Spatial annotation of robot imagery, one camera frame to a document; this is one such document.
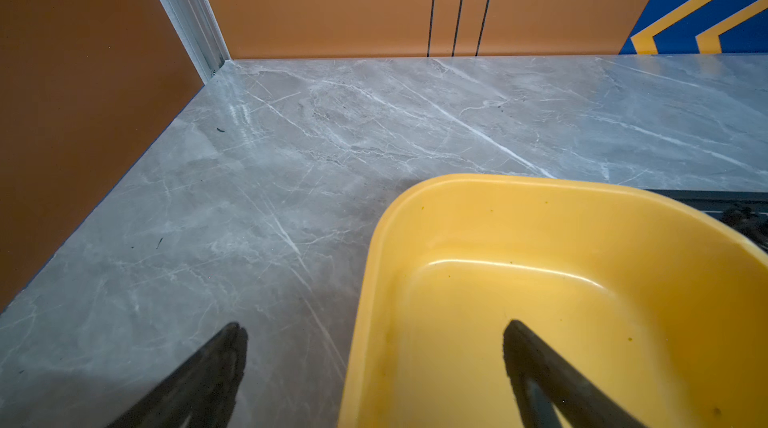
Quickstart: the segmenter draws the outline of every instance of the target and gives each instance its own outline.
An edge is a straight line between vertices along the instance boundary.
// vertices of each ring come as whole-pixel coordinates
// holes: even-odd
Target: gray marble surface
[[[101,426],[226,322],[231,426],[334,426],[366,251],[447,173],[768,191],[768,56],[228,62],[0,316],[0,425]]]

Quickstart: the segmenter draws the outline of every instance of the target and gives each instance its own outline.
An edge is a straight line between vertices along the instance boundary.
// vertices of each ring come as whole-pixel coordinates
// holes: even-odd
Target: white marble vein
[[[334,426],[398,194],[456,172],[765,191],[767,79],[766,56],[228,62],[0,316],[0,425],[102,426],[237,320],[231,425]]]

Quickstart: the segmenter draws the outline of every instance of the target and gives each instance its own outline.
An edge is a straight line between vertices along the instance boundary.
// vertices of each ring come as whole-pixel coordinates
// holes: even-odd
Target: yellow chevron stripe
[[[668,12],[655,22],[648,25],[644,30],[635,33],[630,39],[634,45],[634,50],[639,55],[658,55],[654,36],[666,30],[670,26],[682,20],[692,12],[698,10],[712,0],[688,0],[674,10]]]
[[[699,53],[722,53],[723,48],[720,46],[720,35],[765,9],[768,9],[768,0],[757,0],[743,10],[737,11],[725,18],[712,28],[702,31],[696,35]]]

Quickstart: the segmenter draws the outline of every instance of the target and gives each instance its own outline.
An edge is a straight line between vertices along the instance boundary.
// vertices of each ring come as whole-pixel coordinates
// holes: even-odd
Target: black vertical line
[[[427,40],[427,56],[432,47],[432,20],[435,18],[435,0],[432,0],[432,10],[429,12],[429,39]]]
[[[488,5],[491,4],[491,0],[485,2],[485,13],[482,14],[482,25],[480,25],[480,36],[478,37],[478,48],[475,50],[475,56],[480,53],[480,41],[482,41],[482,30],[485,29],[485,17],[488,16]]]
[[[456,33],[453,35],[453,50],[451,56],[456,53],[456,39],[458,38],[458,23],[462,20],[462,3],[464,0],[458,0],[458,15],[456,16]]]

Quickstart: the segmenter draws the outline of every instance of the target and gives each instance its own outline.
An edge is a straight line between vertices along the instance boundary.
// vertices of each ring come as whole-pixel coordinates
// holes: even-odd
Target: metal corner frame
[[[208,0],[160,0],[197,72],[208,82],[230,59]]]

